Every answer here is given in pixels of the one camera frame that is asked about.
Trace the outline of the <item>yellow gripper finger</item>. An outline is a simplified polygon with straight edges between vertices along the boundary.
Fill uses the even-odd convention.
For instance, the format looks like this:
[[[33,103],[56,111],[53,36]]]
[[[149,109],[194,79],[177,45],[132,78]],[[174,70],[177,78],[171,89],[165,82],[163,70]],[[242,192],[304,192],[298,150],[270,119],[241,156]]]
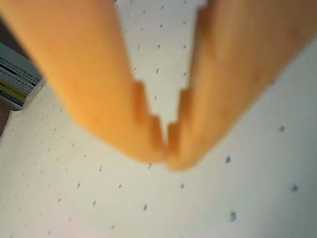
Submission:
[[[209,0],[197,14],[189,86],[166,163],[194,166],[317,32],[314,0]]]
[[[144,163],[165,160],[111,0],[3,0],[0,15],[74,120]]]

